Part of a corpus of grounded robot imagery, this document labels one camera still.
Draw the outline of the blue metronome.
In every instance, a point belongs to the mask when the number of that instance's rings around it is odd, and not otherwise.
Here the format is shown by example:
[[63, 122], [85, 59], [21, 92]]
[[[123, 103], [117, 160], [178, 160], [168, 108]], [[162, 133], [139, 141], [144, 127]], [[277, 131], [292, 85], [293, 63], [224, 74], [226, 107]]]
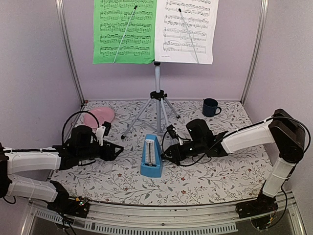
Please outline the blue metronome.
[[149, 178], [161, 178], [163, 162], [161, 159], [161, 147], [156, 135], [145, 136], [140, 174]]

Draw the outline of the clear metronome front cover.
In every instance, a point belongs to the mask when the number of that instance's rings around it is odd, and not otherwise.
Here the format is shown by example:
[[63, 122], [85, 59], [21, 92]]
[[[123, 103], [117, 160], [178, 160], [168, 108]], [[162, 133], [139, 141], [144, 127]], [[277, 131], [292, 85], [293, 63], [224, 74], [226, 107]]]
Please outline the clear metronome front cover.
[[111, 174], [119, 171], [123, 171], [123, 163], [121, 161], [115, 160], [112, 164]]

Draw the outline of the light blue music stand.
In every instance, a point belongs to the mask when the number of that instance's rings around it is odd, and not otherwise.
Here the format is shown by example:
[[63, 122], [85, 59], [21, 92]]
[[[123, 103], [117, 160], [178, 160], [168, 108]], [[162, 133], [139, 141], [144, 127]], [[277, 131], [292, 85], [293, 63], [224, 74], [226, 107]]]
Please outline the light blue music stand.
[[160, 87], [160, 65], [162, 62], [151, 62], [155, 67], [155, 91], [151, 93], [150, 100], [156, 101], [156, 132], [162, 133], [161, 120], [167, 119], [165, 106], [169, 104], [166, 94]]

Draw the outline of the white sheet music page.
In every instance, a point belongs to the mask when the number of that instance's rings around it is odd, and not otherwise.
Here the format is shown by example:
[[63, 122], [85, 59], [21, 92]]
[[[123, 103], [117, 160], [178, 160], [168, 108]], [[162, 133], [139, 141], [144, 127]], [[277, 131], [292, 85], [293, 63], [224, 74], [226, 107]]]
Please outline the white sheet music page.
[[159, 0], [155, 61], [211, 65], [219, 2]]

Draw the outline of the green sheet music page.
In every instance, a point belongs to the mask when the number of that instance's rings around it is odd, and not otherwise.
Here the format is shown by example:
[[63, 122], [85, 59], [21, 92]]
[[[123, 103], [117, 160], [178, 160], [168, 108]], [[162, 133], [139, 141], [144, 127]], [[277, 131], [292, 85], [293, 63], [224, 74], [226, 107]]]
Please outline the green sheet music page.
[[93, 63], [149, 64], [155, 58], [155, 0], [93, 2]]

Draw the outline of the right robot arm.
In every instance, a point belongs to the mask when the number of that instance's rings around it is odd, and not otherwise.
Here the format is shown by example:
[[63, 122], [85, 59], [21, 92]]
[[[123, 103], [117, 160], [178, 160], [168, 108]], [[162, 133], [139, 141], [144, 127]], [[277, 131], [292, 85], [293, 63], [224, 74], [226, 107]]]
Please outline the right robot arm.
[[312, 141], [308, 128], [283, 109], [275, 110], [272, 116], [262, 121], [231, 132], [214, 134], [208, 123], [200, 118], [188, 122], [186, 129], [190, 135], [187, 139], [178, 134], [173, 126], [168, 127], [167, 133], [179, 142], [162, 149], [162, 159], [181, 166], [184, 160], [195, 156], [221, 158], [267, 144], [276, 146], [278, 159], [257, 198], [249, 202], [256, 213], [264, 213], [274, 204], [277, 193], [304, 158]]

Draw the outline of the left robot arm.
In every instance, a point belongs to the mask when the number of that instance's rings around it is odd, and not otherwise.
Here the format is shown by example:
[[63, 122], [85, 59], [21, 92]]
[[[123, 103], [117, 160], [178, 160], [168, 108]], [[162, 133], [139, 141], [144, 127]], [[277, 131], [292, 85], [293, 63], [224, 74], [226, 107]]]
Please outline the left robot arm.
[[18, 172], [33, 170], [68, 170], [82, 161], [101, 159], [113, 161], [122, 153], [120, 145], [105, 141], [110, 123], [96, 131], [85, 125], [72, 129], [62, 145], [41, 149], [0, 148], [0, 196], [19, 196], [54, 203], [61, 212], [69, 212], [73, 203], [67, 190], [56, 181], [42, 182], [18, 176]]

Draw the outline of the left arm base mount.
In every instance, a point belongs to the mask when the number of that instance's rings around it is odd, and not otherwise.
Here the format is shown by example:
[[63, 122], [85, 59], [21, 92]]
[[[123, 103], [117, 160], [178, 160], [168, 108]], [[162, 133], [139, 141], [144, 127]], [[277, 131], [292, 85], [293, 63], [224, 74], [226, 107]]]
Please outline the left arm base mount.
[[47, 208], [60, 214], [87, 218], [90, 204], [80, 199], [57, 197], [53, 202], [47, 203]]

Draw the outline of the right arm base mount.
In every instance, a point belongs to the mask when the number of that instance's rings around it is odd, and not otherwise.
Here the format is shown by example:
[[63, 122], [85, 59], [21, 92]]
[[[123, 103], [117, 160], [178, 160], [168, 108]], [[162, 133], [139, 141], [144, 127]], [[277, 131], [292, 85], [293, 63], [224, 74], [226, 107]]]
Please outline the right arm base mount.
[[239, 218], [250, 218], [254, 228], [266, 230], [276, 216], [278, 205], [275, 197], [258, 196], [257, 199], [236, 204], [235, 211]]

